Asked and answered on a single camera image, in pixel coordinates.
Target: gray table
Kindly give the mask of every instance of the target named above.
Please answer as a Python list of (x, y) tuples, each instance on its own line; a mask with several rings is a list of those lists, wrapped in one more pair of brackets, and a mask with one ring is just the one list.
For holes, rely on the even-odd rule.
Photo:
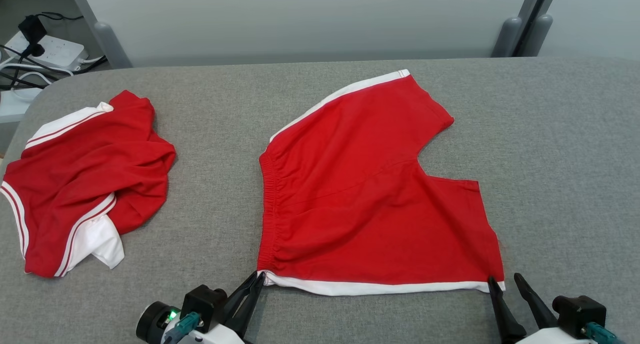
[[(455, 117), (420, 162), (432, 175), (480, 181), (506, 301), (526, 329), (535, 322), (515, 290), (516, 271), (548, 305), (558, 295), (600, 301), (607, 326), (640, 342), (640, 63), (558, 58), (122, 69), (48, 87), (0, 173), (43, 123), (123, 89), (151, 99), (178, 160), (166, 204), (122, 237), (125, 258), (112, 271), (88, 258), (61, 280), (24, 274), (12, 212), (0, 200), (0, 342), (142, 343), (135, 326), (149, 303), (180, 306), (202, 283), (235, 289), (256, 268), (258, 156), (270, 135), (334, 90), (402, 68)], [(247, 334), (257, 344), (498, 339), (489, 296), (471, 290), (262, 293)]]

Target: clothing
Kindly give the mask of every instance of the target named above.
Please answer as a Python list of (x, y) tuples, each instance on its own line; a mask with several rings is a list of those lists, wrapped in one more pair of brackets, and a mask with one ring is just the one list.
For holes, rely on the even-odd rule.
[(167, 197), (176, 150), (153, 130), (154, 108), (124, 91), (43, 125), (9, 163), (2, 192), (13, 209), (25, 273), (64, 276), (92, 254), (114, 268), (121, 234)]
[(348, 85), (260, 156), (258, 270), (327, 296), (504, 288), (477, 182), (426, 175), (418, 154), (453, 118), (409, 71)]

